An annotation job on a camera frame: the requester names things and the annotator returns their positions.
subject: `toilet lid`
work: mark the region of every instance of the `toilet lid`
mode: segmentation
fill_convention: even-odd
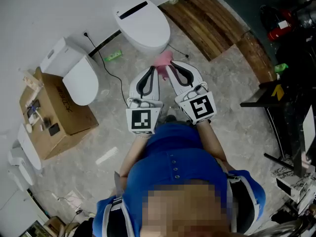
[[[113,13],[121,30],[139,44],[154,48],[169,41],[169,23],[149,0],[122,0]]]
[[[17,166],[11,166],[8,170],[8,176],[16,183],[20,190],[26,191],[30,185],[22,176]]]
[[[19,169],[22,173],[22,176],[25,178],[25,180],[30,184],[30,185],[34,185],[35,184],[35,180],[32,177],[32,173],[28,172],[27,168],[23,165],[19,166]]]
[[[97,96],[99,80],[87,56],[84,56],[63,78],[72,100],[78,105],[88,105]]]
[[[18,141],[34,168],[41,169],[41,160],[36,149],[26,131],[25,124],[21,124],[18,132]]]

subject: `brown cardboard box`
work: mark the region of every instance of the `brown cardboard box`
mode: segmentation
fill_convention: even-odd
[[[79,106],[73,102],[62,77],[42,73],[40,68],[36,69],[34,77],[44,84],[37,95],[39,114],[43,118],[50,118],[52,125],[58,123],[60,128],[59,132],[50,136],[48,129],[41,131],[39,120],[29,134],[39,157],[48,159],[78,144],[91,129],[98,126],[98,121],[88,106]],[[25,123],[29,123],[25,103],[32,93],[33,90],[26,87],[20,98]]]
[[[65,227],[65,223],[61,221],[57,216],[51,217],[48,221],[45,222],[43,227],[48,233],[53,237],[58,237],[60,227]]]

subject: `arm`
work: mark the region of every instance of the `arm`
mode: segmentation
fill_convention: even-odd
[[[126,187],[129,171],[131,170],[132,166],[140,159],[149,138],[150,137],[136,136],[130,150],[128,151],[119,170],[120,182],[123,189]]]
[[[213,157],[220,159],[228,170],[233,168],[228,164],[224,150],[221,143],[216,137],[213,128],[208,123],[208,120],[202,121],[197,124],[197,131],[203,144],[204,149],[209,152]]]

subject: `white toilet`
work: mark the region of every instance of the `white toilet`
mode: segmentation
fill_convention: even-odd
[[[43,73],[63,77],[72,100],[78,105],[100,100],[110,91],[106,71],[83,49],[65,38],[49,51],[40,69]]]
[[[149,0],[122,0],[113,8],[119,29],[139,51],[160,54],[170,39],[164,14]]]
[[[31,185],[25,180],[19,167],[17,166],[10,166],[7,170],[7,174],[9,178],[11,178],[16,185],[19,187],[21,191],[26,191]]]
[[[23,154],[36,170],[41,170],[42,164],[40,157],[26,131],[25,124],[21,124],[18,131],[18,141],[22,148]]]
[[[21,147],[13,148],[9,151],[7,157],[9,163],[12,166],[17,166],[19,168],[20,173],[27,181],[27,183],[29,185],[34,185],[36,180],[35,172],[33,170],[32,164],[30,163],[23,149]],[[19,176],[19,174],[17,174],[14,168],[9,170],[8,173],[11,174],[11,178],[14,179],[19,188],[24,189],[25,185],[23,184],[23,179],[21,179],[21,177]]]

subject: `marble floor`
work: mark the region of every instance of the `marble floor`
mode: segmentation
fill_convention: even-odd
[[[174,51],[174,59],[187,62],[198,68],[203,79],[213,92],[217,115],[212,126],[222,143],[228,161],[235,169],[246,169],[266,191],[267,203],[264,216],[249,230],[249,233],[266,224],[272,212],[282,205],[284,195],[272,183],[270,168],[273,163],[263,153],[278,156],[277,142],[263,109],[241,108],[240,102],[249,98],[258,88],[258,81],[249,64],[234,45],[221,56],[208,62],[186,35],[171,21],[170,44],[189,54],[189,59]],[[107,69],[123,81],[127,99],[129,83],[143,69],[152,65],[154,57],[138,52],[121,34],[107,44],[102,56],[122,50],[123,56],[106,63]],[[94,59],[102,67],[98,54]],[[74,191],[83,204],[84,214],[96,212],[96,202],[107,198],[114,187],[114,171],[118,171],[135,135],[127,130],[125,104],[120,83],[108,76],[110,93],[90,107],[99,126],[91,131],[76,147],[44,163],[42,176],[31,188],[36,199],[51,215],[58,215],[69,222],[75,211],[65,199],[57,201],[52,193],[64,197]],[[165,103],[164,112],[174,103],[174,91],[170,82],[160,80],[160,99]],[[184,115],[177,108],[178,117]],[[100,165],[95,161],[105,152],[118,148],[118,152]],[[77,221],[84,219],[77,216]]]

